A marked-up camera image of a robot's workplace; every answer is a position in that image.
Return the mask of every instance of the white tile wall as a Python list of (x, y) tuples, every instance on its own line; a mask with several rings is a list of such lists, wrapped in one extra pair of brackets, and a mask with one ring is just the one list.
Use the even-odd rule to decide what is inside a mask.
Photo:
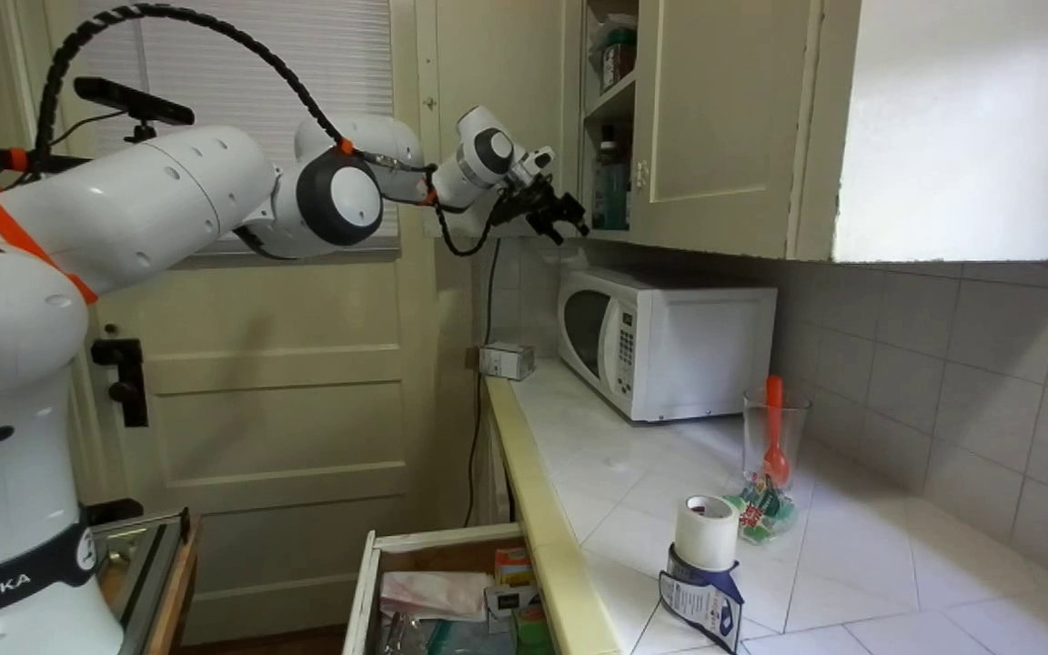
[[(778, 282), (775, 367), (811, 395), (804, 450), (843, 450), (1048, 564), (1048, 264), (765, 264), (599, 251), (586, 256)], [(518, 244), (509, 262), (523, 272), (503, 276), (518, 295), (500, 326), (547, 332), (553, 256)]]

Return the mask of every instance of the white countertop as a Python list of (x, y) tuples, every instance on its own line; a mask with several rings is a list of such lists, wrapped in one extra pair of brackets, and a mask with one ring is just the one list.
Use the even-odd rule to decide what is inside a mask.
[[(721, 652), (657, 608), (655, 578), (681, 500), (738, 486), (738, 423), (628, 426), (555, 361), (523, 382), (491, 382), (493, 412), (507, 395), (536, 457), (523, 475), (509, 461), (523, 526), (537, 532), (555, 504), (564, 520), (542, 532), (576, 541), (590, 587), (550, 603), (564, 610), (555, 631), (570, 627), (570, 603), (598, 595), (615, 646), (592, 652)], [(786, 535), (738, 547), (742, 652), (1048, 655), (1048, 572), (1016, 549), (811, 445), (798, 455), (792, 500), (800, 520)]]

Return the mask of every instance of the white microwave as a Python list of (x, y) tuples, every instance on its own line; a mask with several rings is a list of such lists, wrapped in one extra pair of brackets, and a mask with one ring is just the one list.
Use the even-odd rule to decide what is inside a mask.
[(555, 332), (564, 364), (628, 423), (734, 413), (772, 367), (775, 289), (564, 270)]

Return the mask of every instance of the drawer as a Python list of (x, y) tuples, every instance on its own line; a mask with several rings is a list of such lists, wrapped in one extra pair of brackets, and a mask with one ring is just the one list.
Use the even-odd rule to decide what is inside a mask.
[(344, 646), (343, 655), (366, 655), (379, 632), (379, 578), (383, 572), (489, 572), (491, 552), (503, 547), (523, 547), (521, 525), (479, 525), (458, 532), (416, 532), (416, 535), (366, 535), (366, 549), (356, 572)]

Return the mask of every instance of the wall cabinet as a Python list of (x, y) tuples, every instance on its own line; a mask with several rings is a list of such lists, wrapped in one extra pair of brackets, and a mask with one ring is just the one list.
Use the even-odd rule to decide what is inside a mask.
[[(1048, 2), (583, 0), (598, 240), (833, 262), (1048, 259)], [(599, 34), (637, 65), (599, 87)]]

